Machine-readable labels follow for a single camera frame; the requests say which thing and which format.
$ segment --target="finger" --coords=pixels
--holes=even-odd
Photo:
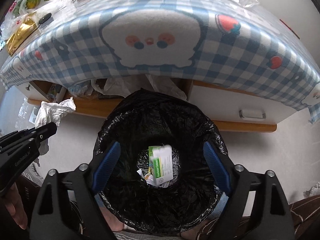
[[[14,207],[16,209],[16,213],[14,214],[14,216],[12,216],[12,218],[19,226],[21,226],[23,222],[23,216],[25,213],[23,209],[23,204],[21,201],[19,201]]]
[[[7,211],[9,212],[9,214],[11,216],[14,216],[14,214],[16,213],[16,209],[14,207],[14,205],[7,199],[2,199],[3,200],[3,203],[5,205],[5,207],[7,208]]]
[[[22,229],[26,229],[28,225],[28,217],[25,211],[23,211],[23,218],[21,224],[19,225]]]
[[[14,206],[21,200],[20,194],[18,192],[17,185],[14,183],[8,193],[4,196],[6,200],[11,202]]]

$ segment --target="small box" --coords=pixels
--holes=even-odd
[[[150,163],[156,185],[173,179],[172,148],[170,145],[153,147]]]

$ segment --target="table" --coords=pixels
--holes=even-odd
[[[7,89],[35,80],[68,88],[147,73],[246,91],[297,111],[308,107],[310,122],[319,118],[318,66],[297,37],[260,6],[79,0],[75,8],[69,22],[24,45],[1,68]]]

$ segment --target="wall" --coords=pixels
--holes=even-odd
[[[260,0],[260,4],[294,30],[320,66],[320,14],[312,1]]]

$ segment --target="screw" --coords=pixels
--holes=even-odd
[[[56,170],[55,169],[49,170],[48,174],[49,176],[53,176],[54,174],[56,174]]]
[[[273,171],[267,171],[269,177],[274,177],[276,174]]]
[[[236,171],[244,171],[244,166],[242,166],[241,164],[237,164],[237,165],[235,165],[235,169],[236,169]]]
[[[88,165],[86,163],[83,163],[79,166],[79,170],[85,171],[88,168]]]

